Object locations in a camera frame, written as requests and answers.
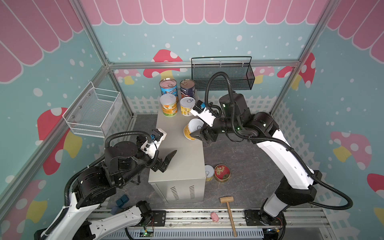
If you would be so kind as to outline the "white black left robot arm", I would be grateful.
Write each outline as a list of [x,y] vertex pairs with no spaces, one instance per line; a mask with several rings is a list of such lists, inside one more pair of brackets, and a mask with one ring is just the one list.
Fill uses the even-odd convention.
[[154,223],[154,213],[146,201],[111,217],[89,221],[89,215],[109,197],[138,178],[144,169],[165,172],[175,156],[159,158],[159,148],[167,134],[154,129],[151,134],[127,131],[106,138],[105,153],[74,174],[64,189],[64,206],[46,229],[34,234],[36,240],[99,240],[117,230]]

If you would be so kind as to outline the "dark chopped tomatoes can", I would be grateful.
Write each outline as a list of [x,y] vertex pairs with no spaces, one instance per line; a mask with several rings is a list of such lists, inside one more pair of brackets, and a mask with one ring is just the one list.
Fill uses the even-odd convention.
[[180,82],[181,97],[191,97],[195,98],[195,82],[190,79],[185,79]]

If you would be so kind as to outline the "blue chicken noodle soup can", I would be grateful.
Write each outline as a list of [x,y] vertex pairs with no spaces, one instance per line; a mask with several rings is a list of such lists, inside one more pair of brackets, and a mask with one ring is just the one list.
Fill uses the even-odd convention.
[[171,78],[162,79],[159,82],[159,86],[160,86],[162,95],[172,94],[176,97],[177,102],[179,101],[178,85],[176,80]]

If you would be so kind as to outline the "white lid small can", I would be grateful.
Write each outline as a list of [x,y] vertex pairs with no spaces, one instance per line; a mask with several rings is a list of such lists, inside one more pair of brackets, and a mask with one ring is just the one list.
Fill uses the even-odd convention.
[[191,117],[193,114],[191,110],[196,104],[196,100],[192,97],[184,97],[180,100],[180,107],[182,115],[185,117]]

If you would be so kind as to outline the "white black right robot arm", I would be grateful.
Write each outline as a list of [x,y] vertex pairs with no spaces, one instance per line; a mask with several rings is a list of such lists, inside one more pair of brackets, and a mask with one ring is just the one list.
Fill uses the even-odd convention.
[[[214,80],[219,79],[228,87],[228,94],[220,99],[220,105],[209,102],[209,91]],[[283,178],[276,191],[265,200],[258,213],[261,223],[268,226],[278,215],[291,206],[310,203],[329,210],[348,210],[353,200],[343,192],[324,183],[322,173],[310,169],[299,154],[291,147],[273,117],[266,112],[251,114],[245,98],[237,94],[229,75],[217,72],[208,80],[205,97],[198,101],[192,114],[204,122],[203,126],[192,132],[191,137],[204,143],[215,142],[219,134],[235,134],[236,143],[243,140],[257,145],[276,164],[283,173]],[[316,203],[317,190],[320,185],[344,198],[347,203],[342,206],[329,206]]]

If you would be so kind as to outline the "yellow can silver lid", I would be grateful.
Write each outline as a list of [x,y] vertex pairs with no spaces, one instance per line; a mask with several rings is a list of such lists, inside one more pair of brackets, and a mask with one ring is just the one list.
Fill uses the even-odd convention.
[[192,119],[189,123],[184,127],[184,136],[190,140],[195,141],[196,138],[192,137],[191,134],[197,130],[200,130],[204,125],[204,122],[200,119]]

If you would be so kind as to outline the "green yellow white lid can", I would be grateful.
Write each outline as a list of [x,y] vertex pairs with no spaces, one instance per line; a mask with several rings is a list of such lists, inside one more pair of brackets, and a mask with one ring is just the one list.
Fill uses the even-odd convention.
[[177,114],[177,98],[173,94],[164,94],[160,97],[163,114],[166,117],[174,117]]

